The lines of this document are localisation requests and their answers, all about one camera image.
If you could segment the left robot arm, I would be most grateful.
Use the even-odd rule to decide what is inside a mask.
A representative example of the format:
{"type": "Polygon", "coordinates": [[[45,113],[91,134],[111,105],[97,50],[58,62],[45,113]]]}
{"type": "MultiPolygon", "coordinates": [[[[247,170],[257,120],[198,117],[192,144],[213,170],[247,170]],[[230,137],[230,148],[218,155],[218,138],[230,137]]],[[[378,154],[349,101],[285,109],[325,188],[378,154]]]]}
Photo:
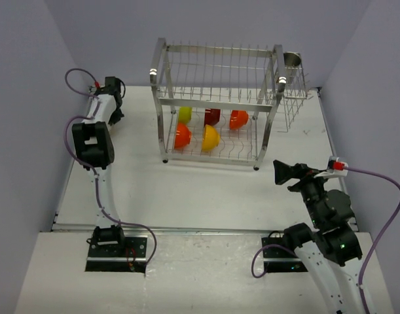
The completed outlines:
{"type": "Polygon", "coordinates": [[[109,127],[124,116],[121,111],[121,86],[119,78],[105,77],[103,86],[96,85],[88,115],[71,127],[76,157],[89,173],[98,206],[91,246],[103,247],[112,257],[122,255],[126,249],[113,199],[111,168],[115,151],[109,133],[109,127]]]}

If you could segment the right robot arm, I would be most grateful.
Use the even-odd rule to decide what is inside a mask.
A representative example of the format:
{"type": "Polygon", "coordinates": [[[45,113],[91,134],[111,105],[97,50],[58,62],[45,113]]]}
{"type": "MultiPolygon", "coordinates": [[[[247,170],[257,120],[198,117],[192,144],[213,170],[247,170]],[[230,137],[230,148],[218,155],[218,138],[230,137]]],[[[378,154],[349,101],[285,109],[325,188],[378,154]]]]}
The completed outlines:
{"type": "Polygon", "coordinates": [[[283,231],[282,249],[298,257],[315,282],[329,313],[376,313],[377,309],[360,274],[363,252],[349,225],[354,218],[349,195],[326,190],[329,179],[345,177],[347,163],[332,157],[326,169],[306,164],[287,165],[273,161],[276,185],[291,179],[288,191],[302,196],[313,226],[305,223],[283,231]]]}

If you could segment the yellow bowl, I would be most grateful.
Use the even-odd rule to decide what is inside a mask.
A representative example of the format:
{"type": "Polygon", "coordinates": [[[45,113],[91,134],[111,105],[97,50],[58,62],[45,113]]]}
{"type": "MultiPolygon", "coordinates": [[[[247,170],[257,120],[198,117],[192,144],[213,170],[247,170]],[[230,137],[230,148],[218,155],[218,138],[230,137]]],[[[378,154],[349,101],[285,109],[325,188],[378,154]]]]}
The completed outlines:
{"type": "Polygon", "coordinates": [[[217,130],[213,126],[206,124],[202,136],[202,151],[207,152],[213,150],[219,145],[219,142],[220,135],[217,130]]]}

